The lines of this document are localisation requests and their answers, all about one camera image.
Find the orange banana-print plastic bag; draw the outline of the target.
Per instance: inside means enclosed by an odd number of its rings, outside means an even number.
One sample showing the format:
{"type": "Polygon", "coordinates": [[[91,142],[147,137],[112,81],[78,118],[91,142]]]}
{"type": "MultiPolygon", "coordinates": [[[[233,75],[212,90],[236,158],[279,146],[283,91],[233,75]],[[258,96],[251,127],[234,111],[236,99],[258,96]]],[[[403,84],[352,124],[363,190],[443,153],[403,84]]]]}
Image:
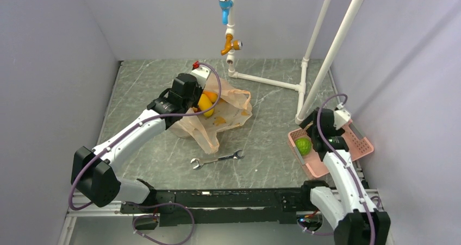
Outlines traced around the orange banana-print plastic bag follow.
{"type": "Polygon", "coordinates": [[[251,93],[234,88],[222,78],[220,82],[221,97],[212,116],[184,117],[169,128],[178,137],[192,137],[206,154],[219,150],[218,133],[241,127],[252,116],[251,93]]]}

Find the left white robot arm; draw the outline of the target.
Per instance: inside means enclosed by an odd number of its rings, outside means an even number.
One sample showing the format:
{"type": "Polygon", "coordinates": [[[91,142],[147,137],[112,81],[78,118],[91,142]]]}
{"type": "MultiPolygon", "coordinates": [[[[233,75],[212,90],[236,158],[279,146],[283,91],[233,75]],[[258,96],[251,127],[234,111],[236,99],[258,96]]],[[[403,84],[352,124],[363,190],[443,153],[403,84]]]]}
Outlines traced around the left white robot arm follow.
{"type": "Polygon", "coordinates": [[[198,106],[210,74],[203,67],[179,74],[171,87],[115,136],[93,148],[80,147],[73,157],[71,192],[79,191],[100,208],[115,200],[134,203],[142,212],[152,211],[157,202],[155,189],[143,180],[119,178],[116,171],[146,142],[192,115],[189,110],[198,106]]]}

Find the yellow fake mango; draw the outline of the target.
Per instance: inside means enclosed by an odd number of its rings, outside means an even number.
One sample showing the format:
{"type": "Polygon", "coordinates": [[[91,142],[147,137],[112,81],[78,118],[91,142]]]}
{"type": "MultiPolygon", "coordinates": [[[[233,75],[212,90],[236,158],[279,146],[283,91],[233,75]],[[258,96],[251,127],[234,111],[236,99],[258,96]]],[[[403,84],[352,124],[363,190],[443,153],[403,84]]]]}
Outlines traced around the yellow fake mango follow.
{"type": "Polygon", "coordinates": [[[214,108],[212,108],[212,106],[213,106],[213,102],[210,100],[210,98],[205,94],[201,94],[201,97],[198,101],[198,108],[201,111],[206,110],[206,112],[203,113],[205,117],[211,117],[213,115],[214,108]]]}

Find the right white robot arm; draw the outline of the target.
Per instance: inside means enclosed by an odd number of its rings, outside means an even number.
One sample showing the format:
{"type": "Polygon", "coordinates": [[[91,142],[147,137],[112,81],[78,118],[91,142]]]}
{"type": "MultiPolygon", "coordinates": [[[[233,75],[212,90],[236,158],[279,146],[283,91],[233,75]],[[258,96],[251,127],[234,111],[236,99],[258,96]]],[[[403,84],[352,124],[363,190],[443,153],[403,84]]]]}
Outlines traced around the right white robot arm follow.
{"type": "Polygon", "coordinates": [[[324,108],[316,108],[302,122],[339,198],[330,187],[320,184],[303,191],[300,204],[307,210],[320,210],[332,227],[335,244],[386,244],[391,220],[372,201],[354,169],[352,149],[343,137],[347,122],[340,110],[324,108]]]}

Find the green fake fruit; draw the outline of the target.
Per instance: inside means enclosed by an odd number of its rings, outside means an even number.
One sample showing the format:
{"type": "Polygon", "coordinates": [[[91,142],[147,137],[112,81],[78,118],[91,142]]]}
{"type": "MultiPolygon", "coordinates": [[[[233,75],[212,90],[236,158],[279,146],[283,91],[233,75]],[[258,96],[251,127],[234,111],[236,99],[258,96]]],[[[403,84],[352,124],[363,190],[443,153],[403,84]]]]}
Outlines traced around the green fake fruit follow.
{"type": "Polygon", "coordinates": [[[306,137],[295,140],[295,146],[301,156],[308,155],[312,150],[312,142],[306,137]]]}

